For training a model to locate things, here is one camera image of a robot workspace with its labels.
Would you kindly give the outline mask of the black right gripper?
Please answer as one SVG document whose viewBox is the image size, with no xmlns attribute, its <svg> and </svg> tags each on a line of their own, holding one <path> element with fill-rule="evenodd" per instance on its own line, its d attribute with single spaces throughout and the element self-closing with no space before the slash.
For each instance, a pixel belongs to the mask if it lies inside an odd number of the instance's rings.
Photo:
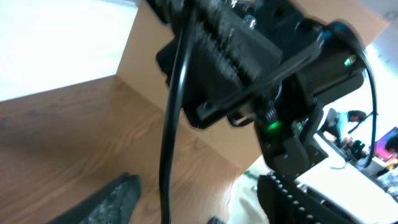
<svg viewBox="0 0 398 224">
<path fill-rule="evenodd" d="M 283 102 L 285 80 L 316 60 L 327 25 L 292 1 L 150 1 L 155 16 L 174 33 L 156 56 L 167 76 L 165 127 L 181 112 L 205 129 L 222 118 L 233 126 L 306 118 L 318 124 L 310 94 Z"/>
</svg>

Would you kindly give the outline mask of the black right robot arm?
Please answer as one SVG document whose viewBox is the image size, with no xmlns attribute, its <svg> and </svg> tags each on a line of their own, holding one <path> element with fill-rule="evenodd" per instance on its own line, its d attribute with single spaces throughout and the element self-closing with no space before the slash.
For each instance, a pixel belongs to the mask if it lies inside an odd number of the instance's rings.
<svg viewBox="0 0 398 224">
<path fill-rule="evenodd" d="M 323 106 L 359 88 L 363 43 L 292 1 L 150 1 L 174 39 L 156 56 L 191 126 L 253 124 L 266 164 L 296 177 Z"/>
</svg>

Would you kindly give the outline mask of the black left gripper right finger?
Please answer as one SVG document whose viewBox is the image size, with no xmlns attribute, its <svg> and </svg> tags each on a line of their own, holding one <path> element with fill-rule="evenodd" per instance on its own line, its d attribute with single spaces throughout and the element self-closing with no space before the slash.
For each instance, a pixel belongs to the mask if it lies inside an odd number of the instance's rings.
<svg viewBox="0 0 398 224">
<path fill-rule="evenodd" d="M 277 174 L 260 175 L 257 198 L 270 223 L 352 224 L 346 215 L 336 213 Z"/>
</svg>

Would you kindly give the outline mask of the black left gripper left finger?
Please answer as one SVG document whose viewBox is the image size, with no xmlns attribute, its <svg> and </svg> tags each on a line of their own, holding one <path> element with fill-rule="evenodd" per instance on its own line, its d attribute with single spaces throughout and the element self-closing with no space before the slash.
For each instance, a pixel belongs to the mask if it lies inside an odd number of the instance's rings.
<svg viewBox="0 0 398 224">
<path fill-rule="evenodd" d="M 128 224 L 140 196 L 140 176 L 123 173 L 49 223 Z"/>
</svg>

